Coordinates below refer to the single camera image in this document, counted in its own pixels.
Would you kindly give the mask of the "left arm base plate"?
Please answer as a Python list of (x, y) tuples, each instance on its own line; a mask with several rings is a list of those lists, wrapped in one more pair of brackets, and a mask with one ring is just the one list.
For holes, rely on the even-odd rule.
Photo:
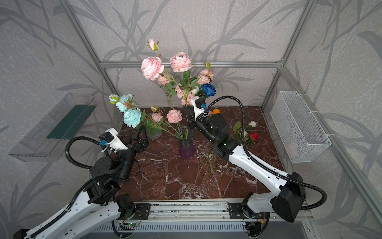
[(121, 220), (148, 220), (150, 214), (151, 204), (138, 203), (132, 208), (129, 208), (124, 213), (121, 213)]

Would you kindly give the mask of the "pink ranunculus stem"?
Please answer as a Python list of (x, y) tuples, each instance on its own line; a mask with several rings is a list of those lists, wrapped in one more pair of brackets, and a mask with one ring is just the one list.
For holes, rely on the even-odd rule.
[[(187, 106), (191, 104), (191, 98), (195, 96), (194, 93), (192, 93), (192, 88), (185, 87), (179, 84), (176, 88), (177, 97), (181, 100), (182, 106)], [(177, 126), (177, 135), (180, 140), (187, 140), (189, 139), (189, 130), (186, 129), (186, 132), (183, 132), (182, 127), (180, 125), (181, 120), (183, 119), (182, 113), (180, 110), (177, 110), (177, 113), (175, 114), (175, 124)]]

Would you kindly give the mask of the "pale green hydrangea stem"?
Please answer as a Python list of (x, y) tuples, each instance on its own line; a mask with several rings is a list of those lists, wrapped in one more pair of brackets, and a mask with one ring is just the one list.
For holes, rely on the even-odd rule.
[(123, 114), (123, 122), (128, 127), (140, 129), (149, 126), (149, 114), (145, 110), (141, 110), (131, 94), (118, 96), (116, 94), (109, 95), (109, 102), (117, 107)]

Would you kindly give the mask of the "orange rose stem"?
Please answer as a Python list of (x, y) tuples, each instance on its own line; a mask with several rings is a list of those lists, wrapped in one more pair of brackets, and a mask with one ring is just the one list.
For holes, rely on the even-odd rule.
[(220, 113), (221, 113), (221, 111), (219, 109), (213, 109), (211, 112), (212, 115), (216, 115), (216, 114), (220, 114)]

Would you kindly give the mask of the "purple blue glass vase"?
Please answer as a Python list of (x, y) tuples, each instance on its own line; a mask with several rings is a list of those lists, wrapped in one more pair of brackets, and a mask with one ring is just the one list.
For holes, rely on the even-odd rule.
[(194, 132), (188, 130), (186, 126), (182, 126), (182, 135), (186, 136), (188, 132), (188, 139), (179, 140), (179, 155), (182, 159), (190, 159), (196, 153), (196, 148), (193, 142)]

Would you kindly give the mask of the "pink white carnation stem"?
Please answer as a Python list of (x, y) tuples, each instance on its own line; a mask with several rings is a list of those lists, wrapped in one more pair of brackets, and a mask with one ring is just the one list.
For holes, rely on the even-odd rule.
[(174, 103), (172, 98), (177, 95), (176, 86), (177, 82), (169, 74), (162, 74), (157, 78), (157, 81), (161, 87), (164, 87), (166, 91), (166, 97), (171, 109), (174, 109)]

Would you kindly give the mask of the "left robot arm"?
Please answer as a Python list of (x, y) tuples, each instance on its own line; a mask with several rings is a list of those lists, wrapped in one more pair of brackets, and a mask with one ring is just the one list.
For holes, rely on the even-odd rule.
[[(114, 151), (100, 158), (94, 166), (77, 162), (70, 153), (73, 143), (86, 140), (99, 145), (102, 150)], [(75, 166), (89, 170), (90, 180), (82, 185), (67, 206), (54, 216), (32, 229), (20, 229), (15, 239), (77, 239), (104, 223), (114, 224), (118, 219), (130, 219), (138, 212), (128, 194), (119, 195), (120, 184), (128, 181), (136, 154), (144, 152), (149, 143), (146, 137), (134, 138), (125, 145), (116, 133), (107, 131), (99, 140), (86, 136), (71, 139), (65, 147), (66, 158)]]

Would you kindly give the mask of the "white rose stem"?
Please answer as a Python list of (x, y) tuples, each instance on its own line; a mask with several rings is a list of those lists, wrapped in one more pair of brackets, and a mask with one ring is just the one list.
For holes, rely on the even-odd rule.
[(200, 88), (199, 88), (199, 87), (195, 87), (195, 88), (191, 91), (191, 93), (192, 93), (194, 96), (197, 96), (198, 93), (199, 93), (199, 91), (200, 91)]

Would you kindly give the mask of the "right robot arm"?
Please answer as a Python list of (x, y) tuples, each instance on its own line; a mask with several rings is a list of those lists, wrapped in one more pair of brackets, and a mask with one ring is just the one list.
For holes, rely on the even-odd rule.
[(310, 210), (323, 205), (327, 200), (326, 192), (314, 185), (305, 183), (302, 177), (293, 172), (288, 174), (272, 167), (251, 153), (245, 141), (237, 141), (228, 135), (229, 125), (220, 113), (209, 115), (209, 109), (217, 102), (232, 99), (223, 96), (206, 105), (205, 99), (194, 97), (190, 106), (184, 106), (188, 129), (197, 128), (212, 144), (212, 152), (259, 180), (269, 189), (267, 194), (249, 194), (242, 202), (247, 217), (261, 212), (275, 213), (283, 220), (293, 223), (300, 211)]

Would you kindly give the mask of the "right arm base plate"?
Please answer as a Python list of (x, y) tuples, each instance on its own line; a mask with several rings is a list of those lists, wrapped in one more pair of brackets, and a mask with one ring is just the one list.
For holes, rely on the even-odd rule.
[(242, 203), (227, 203), (226, 209), (230, 219), (262, 220), (266, 218), (264, 212), (254, 213), (249, 207), (243, 206)]

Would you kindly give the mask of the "pink peony stem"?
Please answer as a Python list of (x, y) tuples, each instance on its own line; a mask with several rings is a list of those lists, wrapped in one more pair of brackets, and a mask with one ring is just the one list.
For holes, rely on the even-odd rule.
[(169, 110), (164, 116), (163, 111), (156, 106), (151, 107), (152, 113), (149, 114), (149, 126), (153, 129), (164, 131), (179, 140), (188, 139), (189, 133), (183, 132), (180, 122), (183, 120), (183, 115), (179, 110)]

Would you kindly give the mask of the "blue rose stem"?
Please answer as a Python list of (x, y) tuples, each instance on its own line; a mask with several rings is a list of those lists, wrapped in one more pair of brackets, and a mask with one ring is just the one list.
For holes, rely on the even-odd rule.
[(212, 97), (216, 94), (215, 87), (210, 83), (203, 84), (201, 89), (203, 90), (206, 97)]

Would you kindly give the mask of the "pink lisianthus flower stem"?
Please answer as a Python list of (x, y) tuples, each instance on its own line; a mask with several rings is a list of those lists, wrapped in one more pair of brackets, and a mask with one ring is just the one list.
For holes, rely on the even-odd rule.
[(205, 69), (197, 76), (199, 85), (210, 84), (214, 79), (214, 72), (211, 70), (211, 63), (205, 62)]

